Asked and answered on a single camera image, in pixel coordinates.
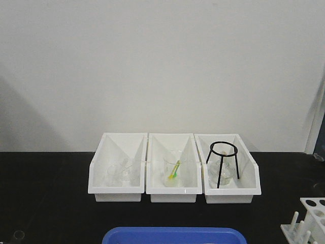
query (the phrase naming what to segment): blue container rim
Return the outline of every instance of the blue container rim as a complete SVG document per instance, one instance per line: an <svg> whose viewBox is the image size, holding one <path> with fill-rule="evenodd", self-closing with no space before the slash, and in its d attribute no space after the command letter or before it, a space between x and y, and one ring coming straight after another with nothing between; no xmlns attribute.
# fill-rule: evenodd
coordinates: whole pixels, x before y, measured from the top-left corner
<svg viewBox="0 0 325 244"><path fill-rule="evenodd" d="M137 232L174 232L174 233L229 233L236 236L240 244L247 244L245 237L239 231L226 227L116 227L108 231L102 244L109 244L111 236L115 233L137 233Z"/></svg>

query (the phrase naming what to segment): blue plastic basin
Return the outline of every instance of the blue plastic basin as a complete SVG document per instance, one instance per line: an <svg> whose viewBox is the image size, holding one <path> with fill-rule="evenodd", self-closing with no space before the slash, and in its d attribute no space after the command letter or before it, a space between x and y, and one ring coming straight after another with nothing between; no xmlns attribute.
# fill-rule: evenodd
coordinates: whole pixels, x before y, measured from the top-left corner
<svg viewBox="0 0 325 244"><path fill-rule="evenodd" d="M231 228L117 227L106 233L102 244L247 244Z"/></svg>

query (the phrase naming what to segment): white plastic tray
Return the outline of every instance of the white plastic tray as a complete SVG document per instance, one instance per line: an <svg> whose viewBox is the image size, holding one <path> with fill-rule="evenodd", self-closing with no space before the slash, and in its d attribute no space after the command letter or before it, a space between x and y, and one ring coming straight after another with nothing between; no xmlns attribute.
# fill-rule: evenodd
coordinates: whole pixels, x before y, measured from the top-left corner
<svg viewBox="0 0 325 244"><path fill-rule="evenodd" d="M261 194L258 165L238 134L195 134L194 136L202 162L204 194L207 203L250 203L253 195ZM206 164L210 145L215 141L230 142L238 149L240 179L233 177L228 185L220 186L219 189L210 186Z"/></svg>
<svg viewBox="0 0 325 244"><path fill-rule="evenodd" d="M166 187L161 180L163 155L179 150L187 157L184 187ZM195 202L202 193L201 165L193 134L149 134L146 193L151 202Z"/></svg>
<svg viewBox="0 0 325 244"><path fill-rule="evenodd" d="M104 133L89 166L88 193L97 202L139 202L144 193L147 133ZM120 158L133 159L133 179L119 187L105 185L109 166Z"/></svg>

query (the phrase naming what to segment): plastic bin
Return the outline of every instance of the plastic bin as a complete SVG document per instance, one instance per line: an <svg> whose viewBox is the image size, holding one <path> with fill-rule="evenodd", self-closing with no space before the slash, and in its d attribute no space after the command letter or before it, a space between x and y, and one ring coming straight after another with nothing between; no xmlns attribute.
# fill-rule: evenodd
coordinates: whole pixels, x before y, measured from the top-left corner
<svg viewBox="0 0 325 244"><path fill-rule="evenodd" d="M102 244L246 244L231 228L117 227L106 233Z"/></svg>
<svg viewBox="0 0 325 244"><path fill-rule="evenodd" d="M147 133L104 133L89 166L97 202L139 202L144 193ZM122 174L110 175L112 172Z"/></svg>
<svg viewBox="0 0 325 244"><path fill-rule="evenodd" d="M182 186L164 184L164 155L179 151ZM195 202L202 193L201 165L193 134L149 134L146 193L151 202Z"/></svg>
<svg viewBox="0 0 325 244"><path fill-rule="evenodd" d="M202 162L204 194L207 203L250 203L254 195L261 194L258 165L238 134L195 134L194 136ZM219 189L211 187L206 164L210 145L215 141L230 142L238 149L240 179L233 177L228 185L220 186ZM216 160L216 157L218 156L211 154L210 159Z"/></svg>

